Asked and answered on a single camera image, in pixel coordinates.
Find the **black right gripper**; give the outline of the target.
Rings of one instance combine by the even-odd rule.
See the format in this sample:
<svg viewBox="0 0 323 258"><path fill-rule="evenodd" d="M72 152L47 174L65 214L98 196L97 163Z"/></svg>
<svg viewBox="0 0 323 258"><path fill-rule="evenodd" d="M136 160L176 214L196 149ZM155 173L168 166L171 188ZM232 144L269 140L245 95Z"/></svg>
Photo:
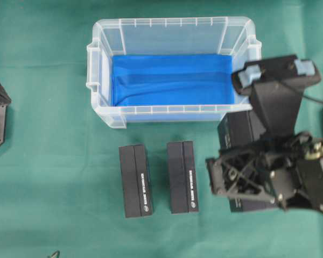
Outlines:
<svg viewBox="0 0 323 258"><path fill-rule="evenodd" d="M311 209L297 167L311 140L301 132L220 150L206 159L212 194L226 197L231 212Z"/></svg>

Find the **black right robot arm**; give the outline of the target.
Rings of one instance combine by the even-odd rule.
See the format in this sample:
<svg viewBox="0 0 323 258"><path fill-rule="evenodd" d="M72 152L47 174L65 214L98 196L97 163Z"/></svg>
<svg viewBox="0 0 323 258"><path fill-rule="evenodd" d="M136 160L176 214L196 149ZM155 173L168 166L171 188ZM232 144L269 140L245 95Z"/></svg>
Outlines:
<svg viewBox="0 0 323 258"><path fill-rule="evenodd" d="M323 215L323 138L308 132L261 138L206 160L213 195L235 202L232 211L279 208Z"/></svg>

